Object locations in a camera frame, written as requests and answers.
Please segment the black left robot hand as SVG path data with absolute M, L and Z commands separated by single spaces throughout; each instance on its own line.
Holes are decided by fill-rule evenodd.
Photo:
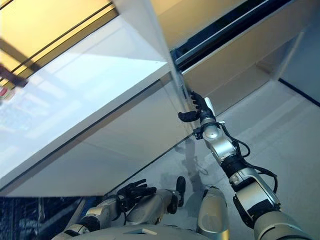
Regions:
M 136 204 L 141 198 L 156 193 L 157 188 L 148 186 L 146 179 L 129 183 L 117 191 L 117 195 L 123 204 Z

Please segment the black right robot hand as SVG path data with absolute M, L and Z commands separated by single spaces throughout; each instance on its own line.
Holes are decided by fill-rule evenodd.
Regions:
M 189 112 L 179 112 L 178 118 L 182 122 L 191 123 L 196 120 L 203 121 L 206 118 L 213 118 L 214 120 L 216 119 L 213 111 L 208 107 L 205 99 L 200 94 L 192 91 L 190 95 L 196 110 Z

